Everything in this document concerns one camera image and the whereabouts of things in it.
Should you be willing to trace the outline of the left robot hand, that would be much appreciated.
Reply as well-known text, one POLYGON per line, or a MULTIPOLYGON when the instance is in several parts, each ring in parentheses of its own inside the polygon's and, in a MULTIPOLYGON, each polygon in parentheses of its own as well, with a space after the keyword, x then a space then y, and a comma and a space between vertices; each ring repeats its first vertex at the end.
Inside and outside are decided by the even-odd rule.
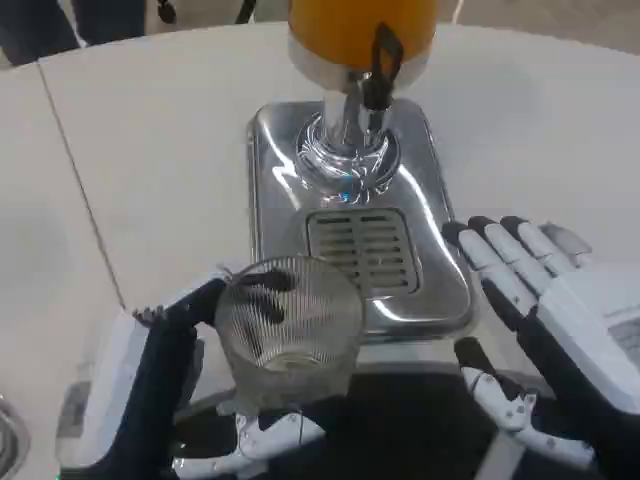
POLYGON ((251 479, 271 459, 327 433, 317 408, 252 420, 212 415, 203 426, 229 451, 190 458, 174 416, 196 383, 196 326, 214 326, 228 283, 214 277, 173 304, 119 312, 96 357, 66 392, 56 433, 62 479, 251 479))

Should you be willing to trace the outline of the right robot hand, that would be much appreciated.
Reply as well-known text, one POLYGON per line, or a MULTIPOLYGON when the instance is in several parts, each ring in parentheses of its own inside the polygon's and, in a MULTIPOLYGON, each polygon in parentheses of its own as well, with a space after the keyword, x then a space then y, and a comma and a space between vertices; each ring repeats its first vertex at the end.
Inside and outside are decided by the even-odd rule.
POLYGON ((533 452, 608 479, 639 475, 639 269, 596 264, 558 225, 473 216, 441 230, 491 308, 553 392, 500 374, 474 337, 454 352, 467 390, 496 426, 479 477, 510 479, 533 452))

